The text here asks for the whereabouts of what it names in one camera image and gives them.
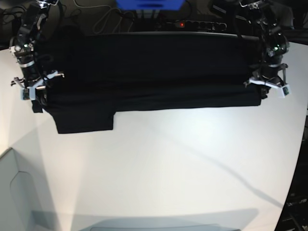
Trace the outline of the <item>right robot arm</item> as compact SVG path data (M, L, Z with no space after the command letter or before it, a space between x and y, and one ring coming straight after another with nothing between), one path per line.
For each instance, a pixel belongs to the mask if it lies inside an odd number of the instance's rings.
M57 70L44 71L35 51L52 5L59 6L62 18L64 11L58 0L36 0L30 3L27 11L21 16L21 26L16 37L10 40L9 46L23 74L22 78L15 77L11 81L11 86L20 87L21 99L32 102L34 113L42 113L47 105L47 88L50 81L55 77L64 77L64 73Z

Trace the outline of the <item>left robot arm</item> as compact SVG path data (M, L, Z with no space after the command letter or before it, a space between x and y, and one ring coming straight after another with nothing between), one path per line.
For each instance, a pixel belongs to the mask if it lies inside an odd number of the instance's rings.
M291 90L286 83L288 65L282 62L282 58L289 50L289 41L278 25L270 2L240 0L238 5L247 11L249 24L258 31L261 52L252 76L244 82L245 87L259 85L263 95L267 95L269 89L275 89L280 98L285 98Z

